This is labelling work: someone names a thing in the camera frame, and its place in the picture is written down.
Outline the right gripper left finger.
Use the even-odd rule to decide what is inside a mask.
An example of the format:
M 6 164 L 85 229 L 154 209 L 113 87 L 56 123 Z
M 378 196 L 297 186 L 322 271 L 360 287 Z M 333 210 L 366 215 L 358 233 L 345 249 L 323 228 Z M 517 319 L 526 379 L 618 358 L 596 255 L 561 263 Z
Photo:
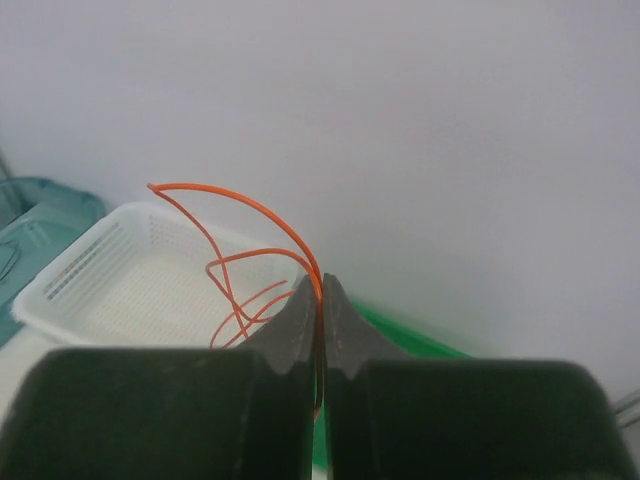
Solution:
M 1 428 L 5 479 L 308 479 L 316 296 L 231 349 L 63 348 Z

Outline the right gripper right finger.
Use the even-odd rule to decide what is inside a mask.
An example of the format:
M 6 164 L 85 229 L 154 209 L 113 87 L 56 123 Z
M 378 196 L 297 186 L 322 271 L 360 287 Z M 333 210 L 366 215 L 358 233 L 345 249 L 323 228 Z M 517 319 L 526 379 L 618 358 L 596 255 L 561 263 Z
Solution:
M 631 479 L 608 399 L 566 361 L 428 358 L 386 338 L 323 281 L 333 479 Z

